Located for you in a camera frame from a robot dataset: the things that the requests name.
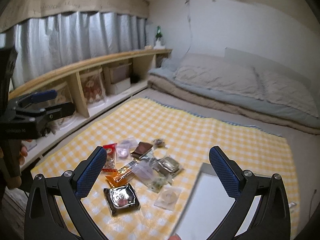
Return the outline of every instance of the metal screw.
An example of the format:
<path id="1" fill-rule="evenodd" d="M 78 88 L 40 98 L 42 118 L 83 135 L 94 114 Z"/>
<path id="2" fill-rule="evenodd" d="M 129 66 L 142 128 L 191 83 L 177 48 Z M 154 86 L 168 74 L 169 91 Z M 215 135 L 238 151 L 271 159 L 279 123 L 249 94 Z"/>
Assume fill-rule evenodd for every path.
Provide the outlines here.
<path id="1" fill-rule="evenodd" d="M 244 173 L 244 175 L 247 176 L 247 177 L 251 177 L 251 176 L 252 176 L 252 172 L 249 171 L 249 170 L 245 170 L 243 173 Z"/>
<path id="2" fill-rule="evenodd" d="M 42 179 L 42 174 L 37 174 L 37 175 L 35 176 L 35 179 L 36 179 L 36 180 L 41 180 L 41 179 Z"/>
<path id="3" fill-rule="evenodd" d="M 275 179 L 281 179 L 280 174 L 276 173 L 276 174 L 275 174 Z"/>
<path id="4" fill-rule="evenodd" d="M 63 175 L 64 175 L 65 177 L 70 177 L 70 176 L 72 175 L 72 171 L 65 171 L 65 172 L 63 173 Z"/>

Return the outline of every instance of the gray comforter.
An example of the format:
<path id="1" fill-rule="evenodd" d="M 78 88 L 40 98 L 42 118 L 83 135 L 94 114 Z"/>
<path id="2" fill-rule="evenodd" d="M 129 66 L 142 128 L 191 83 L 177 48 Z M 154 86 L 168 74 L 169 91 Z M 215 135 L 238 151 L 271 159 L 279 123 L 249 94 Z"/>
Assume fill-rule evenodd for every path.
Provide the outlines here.
<path id="1" fill-rule="evenodd" d="M 299 109 L 281 104 L 270 103 L 266 99 L 256 99 L 240 94 L 228 93 L 221 90 L 201 87 L 194 84 L 181 82 L 176 78 L 176 71 L 180 67 L 180 59 L 167 59 L 162 63 L 161 68 L 149 71 L 151 76 L 166 79 L 176 87 L 186 90 L 190 93 L 210 98 L 216 101 L 225 102 L 234 106 L 240 106 L 258 113 L 275 116 L 281 119 L 290 120 L 298 124 L 318 129 L 320 128 L 320 118 L 301 111 Z M 320 110 L 320 100 L 315 99 L 317 110 Z"/>

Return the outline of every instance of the finger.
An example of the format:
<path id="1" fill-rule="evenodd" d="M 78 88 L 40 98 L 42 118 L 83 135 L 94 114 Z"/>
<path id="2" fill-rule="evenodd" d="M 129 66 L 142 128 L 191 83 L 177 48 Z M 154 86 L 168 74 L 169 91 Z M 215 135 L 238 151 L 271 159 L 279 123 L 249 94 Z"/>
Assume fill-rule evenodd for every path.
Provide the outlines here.
<path id="1" fill-rule="evenodd" d="M 174 236 L 170 236 L 168 240 L 181 240 L 181 238 L 178 234 L 175 234 Z"/>
<path id="2" fill-rule="evenodd" d="M 27 157 L 28 156 L 28 150 L 25 146 L 23 146 L 21 148 L 21 155 L 24 156 L 24 157 Z"/>
<path id="3" fill-rule="evenodd" d="M 20 166 L 25 163 L 25 159 L 24 159 L 23 156 L 20 156 L 18 160 L 19 160 L 19 165 L 20 165 Z"/>

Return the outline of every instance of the wooden shelf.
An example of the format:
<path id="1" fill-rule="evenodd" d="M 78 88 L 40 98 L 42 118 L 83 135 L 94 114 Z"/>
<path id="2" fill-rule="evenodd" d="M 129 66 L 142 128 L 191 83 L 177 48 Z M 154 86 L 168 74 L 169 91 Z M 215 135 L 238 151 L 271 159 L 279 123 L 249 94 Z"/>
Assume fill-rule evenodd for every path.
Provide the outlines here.
<path id="1" fill-rule="evenodd" d="M 50 71 L 44 75 L 41 75 L 33 80 L 16 88 L 9 94 L 9 99 L 21 96 L 23 94 L 31 93 L 52 83 L 53 81 L 59 80 L 61 78 L 70 76 L 74 73 L 79 73 L 82 70 L 97 67 L 99 65 L 104 65 L 111 62 L 121 61 L 125 59 L 134 59 L 138 57 L 156 57 L 157 54 L 163 54 L 166 57 L 169 56 L 172 49 L 145 49 L 145 50 L 134 50 L 129 52 L 121 52 L 115 54 L 109 54 L 101 57 L 90 58 L 87 60 L 79 61 L 65 67 L 58 68 L 56 70 Z"/>
<path id="2" fill-rule="evenodd" d="M 78 130 L 80 127 L 84 126 L 86 123 L 90 122 L 100 114 L 106 112 L 113 106 L 123 102 L 124 100 L 142 91 L 145 88 L 147 88 L 147 80 L 140 81 L 137 84 L 132 84 L 129 89 L 120 93 L 119 95 L 107 96 L 107 101 L 101 106 L 89 108 L 89 117 L 86 118 L 77 113 L 76 120 L 68 127 L 64 128 L 63 130 L 57 131 L 55 135 L 50 133 L 47 137 L 41 137 L 37 139 L 37 146 L 28 152 L 28 157 L 26 157 L 25 163 L 20 167 L 21 171 L 28 167 L 37 158 L 41 157 L 51 147 L 62 141 L 65 137 Z"/>
<path id="3" fill-rule="evenodd" d="M 9 94 L 9 99 L 38 90 L 47 90 L 53 82 L 57 83 L 57 81 L 60 82 L 64 80 L 68 84 L 72 101 L 77 109 L 76 120 L 72 124 L 62 130 L 57 130 L 56 134 L 50 133 L 47 137 L 41 137 L 36 140 L 37 146 L 29 151 L 25 163 L 21 166 L 21 170 L 24 170 L 37 158 L 41 158 L 50 148 L 96 118 L 98 115 L 147 88 L 148 71 L 152 68 L 156 68 L 157 57 L 169 57 L 171 51 L 171 49 L 135 50 L 91 58 L 50 71 L 13 90 Z M 88 107 L 81 86 L 80 72 L 88 69 L 90 69 L 89 72 L 92 70 L 94 71 L 95 69 L 102 69 L 103 72 L 101 71 L 101 73 L 104 74 L 104 84 L 102 84 L 102 76 L 100 76 L 100 83 L 107 88 L 107 94 L 110 94 L 113 93 L 113 91 L 110 91 L 108 88 L 113 84 L 111 84 L 109 69 L 110 67 L 117 67 L 121 64 L 130 65 L 131 73 L 138 76 L 141 81 L 137 84 L 131 84 L 129 89 L 118 95 L 107 96 L 105 103 L 100 106 L 94 108 Z"/>

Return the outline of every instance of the electrical cord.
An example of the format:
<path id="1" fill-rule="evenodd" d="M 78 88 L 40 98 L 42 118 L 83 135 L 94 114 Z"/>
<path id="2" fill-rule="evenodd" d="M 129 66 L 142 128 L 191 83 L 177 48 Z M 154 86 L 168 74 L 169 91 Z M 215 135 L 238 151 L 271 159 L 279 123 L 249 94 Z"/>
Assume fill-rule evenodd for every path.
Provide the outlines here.
<path id="1" fill-rule="evenodd" d="M 188 6 L 188 24 L 189 24 L 189 31 L 190 31 L 190 46 L 189 49 L 187 50 L 186 54 L 189 52 L 189 50 L 191 49 L 192 46 L 192 41 L 193 41 L 193 33 L 192 33 L 192 29 L 191 29 L 191 12 L 190 12 L 190 0 L 186 0 L 186 5 Z"/>
<path id="2" fill-rule="evenodd" d="M 311 206 L 312 206 L 312 201 L 313 201 L 313 198 L 315 196 L 315 194 L 317 193 L 317 190 L 315 189 L 313 194 L 312 194 L 312 197 L 311 197 L 311 201 L 310 201 L 310 208 L 309 208 L 309 220 L 311 218 Z"/>

